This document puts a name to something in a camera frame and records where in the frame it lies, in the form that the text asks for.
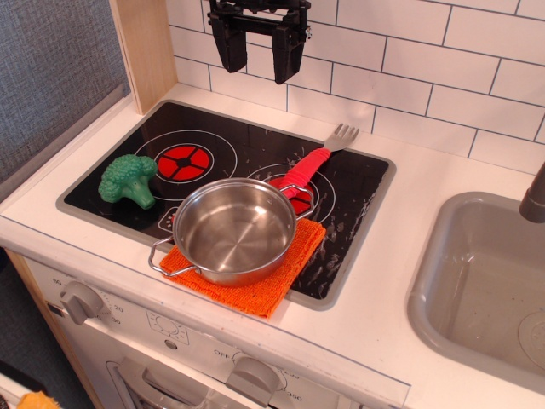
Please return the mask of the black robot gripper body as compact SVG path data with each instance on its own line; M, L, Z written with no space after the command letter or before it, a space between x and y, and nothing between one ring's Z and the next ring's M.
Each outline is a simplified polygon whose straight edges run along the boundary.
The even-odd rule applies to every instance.
M310 38L309 1L210 1L213 33L251 32L272 37L285 33L296 42Z

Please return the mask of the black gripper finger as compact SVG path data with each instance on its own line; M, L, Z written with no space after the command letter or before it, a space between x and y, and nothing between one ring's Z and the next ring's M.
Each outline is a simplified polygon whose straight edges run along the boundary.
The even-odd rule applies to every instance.
M305 36L287 26L277 26L272 33L274 81L283 84L300 71Z
M230 73L247 63L246 32L232 16L211 15L211 27L223 67Z

